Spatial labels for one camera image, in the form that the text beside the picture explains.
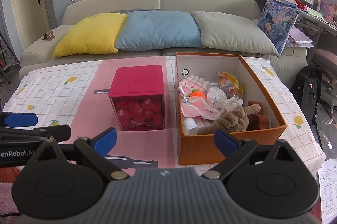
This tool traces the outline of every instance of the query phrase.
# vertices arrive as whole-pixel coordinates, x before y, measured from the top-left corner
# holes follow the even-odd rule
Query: beige sofa
[[[212,48],[168,48],[149,51],[123,51],[116,54],[90,55],[80,54],[66,57],[53,57],[53,51],[63,36],[80,20],[99,13],[113,12],[124,9],[158,8],[167,11],[209,11],[223,12],[238,15],[250,20],[258,21],[261,12],[255,0],[85,0],[73,3],[66,9],[62,24],[55,28],[55,38],[51,41],[43,37],[25,49],[20,56],[21,70],[19,77],[27,75],[30,71],[69,63],[82,61],[105,60],[142,56],[169,56],[176,52],[216,52],[237,53],[243,56],[262,57],[270,60],[277,75],[282,82],[290,88],[294,83],[296,74],[307,65],[306,48],[285,48],[281,57],[250,54],[245,52],[232,52]]]

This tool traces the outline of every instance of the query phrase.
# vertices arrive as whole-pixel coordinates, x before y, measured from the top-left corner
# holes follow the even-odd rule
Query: yellow snack bag
[[[228,72],[218,72],[218,84],[228,98],[236,97],[243,100],[243,89],[239,81]]]

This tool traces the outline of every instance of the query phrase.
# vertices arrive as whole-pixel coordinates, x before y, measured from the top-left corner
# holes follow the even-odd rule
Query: yellow pillow
[[[117,53],[115,42],[128,16],[101,13],[78,22],[55,47],[53,57]]]

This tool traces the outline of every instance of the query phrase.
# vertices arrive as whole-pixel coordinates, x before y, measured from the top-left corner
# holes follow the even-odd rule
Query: orange pom-pom
[[[194,91],[194,92],[192,92],[191,95],[190,95],[190,97],[201,97],[204,100],[206,100],[206,97],[205,97],[204,93],[201,92],[201,91]]]

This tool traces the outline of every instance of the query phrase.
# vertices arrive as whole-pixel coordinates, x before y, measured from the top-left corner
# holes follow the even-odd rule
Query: transparent plastic container
[[[118,68],[108,95],[121,130],[164,129],[164,93],[161,65]]]

